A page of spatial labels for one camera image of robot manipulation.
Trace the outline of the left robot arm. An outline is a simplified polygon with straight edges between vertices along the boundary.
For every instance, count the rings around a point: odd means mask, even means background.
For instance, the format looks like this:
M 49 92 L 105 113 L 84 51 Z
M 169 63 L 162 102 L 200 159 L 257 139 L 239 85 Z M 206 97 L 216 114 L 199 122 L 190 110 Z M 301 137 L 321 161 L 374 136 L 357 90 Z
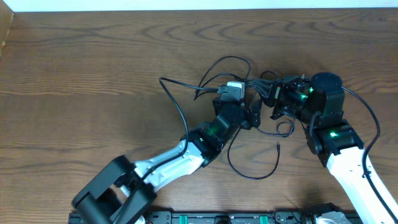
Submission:
M 184 135 L 173 149 L 143 161 L 119 156 L 72 200 L 85 223 L 142 223 L 157 191 L 175 179 L 206 167 L 240 128 L 260 124 L 261 100 L 245 109 L 215 98 L 216 118 Z

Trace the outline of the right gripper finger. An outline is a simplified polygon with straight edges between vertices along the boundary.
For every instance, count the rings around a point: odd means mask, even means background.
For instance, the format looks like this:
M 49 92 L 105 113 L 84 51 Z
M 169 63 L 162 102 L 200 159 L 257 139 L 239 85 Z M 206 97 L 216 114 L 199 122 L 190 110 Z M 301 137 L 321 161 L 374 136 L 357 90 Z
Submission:
M 254 78 L 248 80 L 247 86 L 254 88 L 271 88 L 273 86 L 274 80 L 266 80 L 260 78 Z
M 267 91 L 263 88 L 256 88 L 257 93 L 259 94 L 262 102 L 272 108 L 275 105 L 275 94 L 271 90 Z

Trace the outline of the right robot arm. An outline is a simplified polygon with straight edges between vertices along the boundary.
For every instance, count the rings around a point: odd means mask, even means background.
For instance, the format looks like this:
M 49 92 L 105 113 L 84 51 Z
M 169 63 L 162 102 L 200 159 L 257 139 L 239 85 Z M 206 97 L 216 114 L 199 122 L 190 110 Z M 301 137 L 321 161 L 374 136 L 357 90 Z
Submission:
M 363 223 L 397 223 L 397 202 L 374 170 L 365 146 L 344 119 L 348 91 L 330 72 L 312 78 L 253 79 L 271 119 L 289 116 L 306 125 L 307 146 L 341 185 Z

